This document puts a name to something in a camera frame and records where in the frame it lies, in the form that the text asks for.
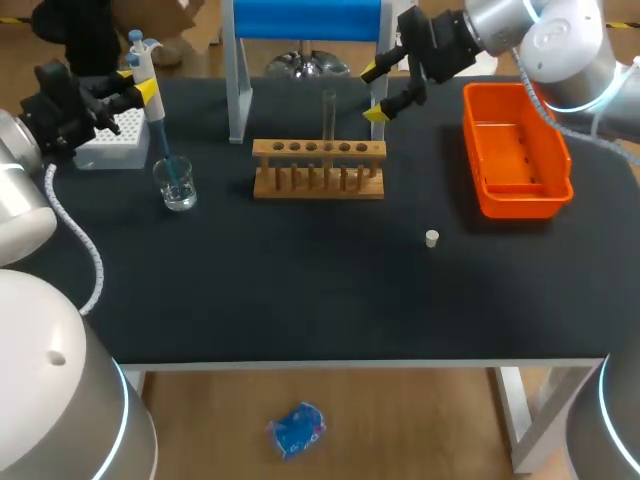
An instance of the black table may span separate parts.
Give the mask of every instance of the black table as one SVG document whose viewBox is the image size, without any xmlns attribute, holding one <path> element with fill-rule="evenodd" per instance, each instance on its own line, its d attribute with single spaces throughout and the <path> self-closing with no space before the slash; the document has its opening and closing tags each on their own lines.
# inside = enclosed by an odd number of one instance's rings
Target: black table
<svg viewBox="0 0 640 480">
<path fill-rule="evenodd" d="M 100 249 L 88 321 L 124 364 L 601 358 L 638 331 L 640 208 L 625 162 L 568 140 L 575 199 L 550 222 L 480 214 L 454 79 L 387 128 L 384 201 L 252 198 L 253 138 L 320 138 L 327 83 L 254 81 L 229 145 L 224 82 L 161 84 L 167 133 L 194 165 L 197 207 L 168 212 L 145 171 L 59 170 L 56 190 Z M 337 139 L 368 138 L 358 80 L 337 90 Z M 397 92 L 405 80 L 392 80 Z M 440 232 L 438 246 L 425 232 Z M 64 226 L 15 268 L 82 305 L 88 255 Z"/>
</svg>

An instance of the orange basket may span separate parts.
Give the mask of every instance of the orange basket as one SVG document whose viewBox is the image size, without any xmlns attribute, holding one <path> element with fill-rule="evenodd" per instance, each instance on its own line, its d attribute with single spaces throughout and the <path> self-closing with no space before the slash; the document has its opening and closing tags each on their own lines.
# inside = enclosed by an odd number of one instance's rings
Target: orange basket
<svg viewBox="0 0 640 480">
<path fill-rule="evenodd" d="M 567 146 L 521 83 L 471 83 L 464 109 L 473 182 L 487 217 L 551 218 L 571 201 Z"/>
</svg>

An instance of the test tube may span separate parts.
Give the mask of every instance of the test tube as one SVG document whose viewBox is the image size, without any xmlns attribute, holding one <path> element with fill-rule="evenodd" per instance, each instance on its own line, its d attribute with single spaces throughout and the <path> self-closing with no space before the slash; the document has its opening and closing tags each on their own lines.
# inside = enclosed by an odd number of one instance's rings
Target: test tube
<svg viewBox="0 0 640 480">
<path fill-rule="evenodd" d="M 336 131 L 336 92 L 335 90 L 324 90 L 322 92 L 322 140 L 324 148 L 331 150 L 330 146 L 335 138 Z M 333 167 L 331 157 L 323 160 L 325 168 Z"/>
</svg>

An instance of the white table leg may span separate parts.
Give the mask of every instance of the white table leg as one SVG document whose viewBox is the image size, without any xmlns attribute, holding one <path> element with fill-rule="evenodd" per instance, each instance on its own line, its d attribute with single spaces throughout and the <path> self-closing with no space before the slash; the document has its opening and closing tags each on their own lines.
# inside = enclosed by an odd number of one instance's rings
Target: white table leg
<svg viewBox="0 0 640 480">
<path fill-rule="evenodd" d="M 533 421 L 519 369 L 495 369 L 515 473 L 534 473 L 561 445 L 569 407 L 593 368 L 563 368 L 555 373 L 552 369 L 545 381 L 546 391 L 538 396 L 539 401 L 546 401 L 537 405 Z"/>
<path fill-rule="evenodd" d="M 127 380 L 131 384 L 131 386 L 138 392 L 138 395 L 142 395 L 142 389 L 144 388 L 144 379 L 147 375 L 146 370 L 134 370 L 129 369 L 126 366 L 122 368 L 124 372 L 124 376 L 127 377 Z"/>
</svg>

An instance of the crumpled blue package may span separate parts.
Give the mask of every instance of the crumpled blue package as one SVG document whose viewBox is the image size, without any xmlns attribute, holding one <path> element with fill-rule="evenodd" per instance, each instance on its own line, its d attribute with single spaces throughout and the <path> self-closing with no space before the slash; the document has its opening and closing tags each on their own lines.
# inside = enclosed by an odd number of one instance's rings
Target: crumpled blue package
<svg viewBox="0 0 640 480">
<path fill-rule="evenodd" d="M 320 410 L 302 402 L 282 420 L 270 422 L 267 431 L 282 458 L 288 460 L 316 443 L 326 428 Z"/>
</svg>

